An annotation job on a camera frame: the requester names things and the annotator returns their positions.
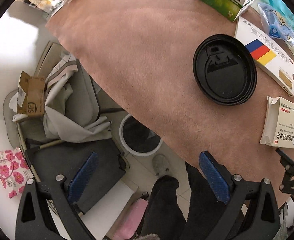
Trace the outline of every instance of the snack bag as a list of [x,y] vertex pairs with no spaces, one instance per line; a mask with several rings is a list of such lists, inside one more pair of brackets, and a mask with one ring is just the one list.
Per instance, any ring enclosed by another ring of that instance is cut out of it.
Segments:
[[22,194],[27,180],[33,177],[19,148],[0,152],[0,181],[9,198]]

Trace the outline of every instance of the white trash can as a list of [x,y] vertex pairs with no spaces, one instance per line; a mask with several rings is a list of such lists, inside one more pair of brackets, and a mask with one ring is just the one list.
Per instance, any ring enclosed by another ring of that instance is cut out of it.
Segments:
[[126,115],[122,120],[119,137],[127,151],[142,157],[154,154],[163,143],[159,135],[138,122],[131,114]]

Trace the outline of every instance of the black lid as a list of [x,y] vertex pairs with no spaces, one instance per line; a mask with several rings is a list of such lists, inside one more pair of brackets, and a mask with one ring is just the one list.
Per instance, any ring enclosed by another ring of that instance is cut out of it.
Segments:
[[240,105],[256,88],[252,56],[240,41],[225,34],[210,36],[198,46],[193,69],[200,89],[220,105]]

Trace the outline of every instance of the table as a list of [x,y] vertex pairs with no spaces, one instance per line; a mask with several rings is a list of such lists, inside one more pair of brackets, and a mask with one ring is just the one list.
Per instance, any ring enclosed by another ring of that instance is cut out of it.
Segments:
[[[243,17],[261,28],[253,9]],[[200,0],[73,0],[47,27],[111,98],[185,161],[198,167],[208,150],[232,174],[269,178],[279,206],[287,200],[278,190],[280,158],[259,141],[267,96],[294,97],[259,67],[253,96],[239,106],[215,104],[194,79],[198,45],[214,34],[234,36],[236,22]],[[284,151],[294,160],[294,150]]]

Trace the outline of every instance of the black pants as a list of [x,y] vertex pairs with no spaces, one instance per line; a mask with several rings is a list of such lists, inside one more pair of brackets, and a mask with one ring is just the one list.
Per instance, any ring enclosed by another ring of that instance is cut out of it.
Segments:
[[161,240],[205,239],[222,216],[225,205],[218,202],[207,180],[186,163],[191,188],[187,222],[177,204],[177,179],[164,176],[157,180],[145,213],[142,236],[157,234]]

